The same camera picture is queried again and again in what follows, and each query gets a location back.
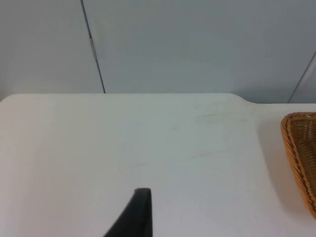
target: white table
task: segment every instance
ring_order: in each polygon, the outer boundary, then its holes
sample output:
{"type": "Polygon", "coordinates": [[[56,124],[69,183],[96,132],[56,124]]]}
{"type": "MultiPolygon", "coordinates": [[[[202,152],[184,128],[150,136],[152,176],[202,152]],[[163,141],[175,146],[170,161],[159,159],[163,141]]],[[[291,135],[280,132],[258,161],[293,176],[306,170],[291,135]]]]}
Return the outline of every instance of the white table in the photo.
{"type": "Polygon", "coordinates": [[[154,237],[312,237],[279,124],[316,104],[232,94],[14,95],[0,103],[0,236],[101,237],[133,191],[154,237]]]}

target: woven basket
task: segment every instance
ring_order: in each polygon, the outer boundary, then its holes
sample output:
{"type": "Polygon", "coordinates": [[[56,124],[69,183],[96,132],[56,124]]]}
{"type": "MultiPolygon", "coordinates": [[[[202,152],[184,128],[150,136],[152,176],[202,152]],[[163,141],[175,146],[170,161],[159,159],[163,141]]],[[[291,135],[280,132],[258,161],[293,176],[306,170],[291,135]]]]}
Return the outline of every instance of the woven basket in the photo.
{"type": "Polygon", "coordinates": [[[316,219],[316,113],[285,116],[281,132],[305,206],[316,219]]]}

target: gray wall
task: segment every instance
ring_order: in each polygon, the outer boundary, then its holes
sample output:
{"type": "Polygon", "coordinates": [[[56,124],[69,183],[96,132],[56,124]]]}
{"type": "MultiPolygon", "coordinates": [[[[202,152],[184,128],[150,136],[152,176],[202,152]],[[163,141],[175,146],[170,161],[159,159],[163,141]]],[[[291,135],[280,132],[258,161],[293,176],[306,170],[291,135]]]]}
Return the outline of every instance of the gray wall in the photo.
{"type": "Polygon", "coordinates": [[[314,0],[84,0],[107,92],[285,103],[316,51],[314,0]]]}
{"type": "Polygon", "coordinates": [[[0,99],[101,92],[79,0],[0,3],[0,99]]]}

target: scratch mark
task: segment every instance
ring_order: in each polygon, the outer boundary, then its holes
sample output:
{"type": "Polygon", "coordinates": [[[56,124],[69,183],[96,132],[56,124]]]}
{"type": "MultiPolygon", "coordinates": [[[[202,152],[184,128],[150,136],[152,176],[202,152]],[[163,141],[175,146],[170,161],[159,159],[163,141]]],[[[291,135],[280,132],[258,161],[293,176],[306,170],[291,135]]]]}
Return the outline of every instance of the scratch mark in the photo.
{"type": "Polygon", "coordinates": [[[196,159],[196,158],[203,158],[203,157],[212,157],[215,155],[222,155],[222,154],[227,154],[228,152],[226,151],[218,151],[218,152],[210,152],[210,153],[206,153],[206,154],[200,154],[200,155],[196,155],[196,156],[192,156],[189,157],[189,159],[196,159]]]}

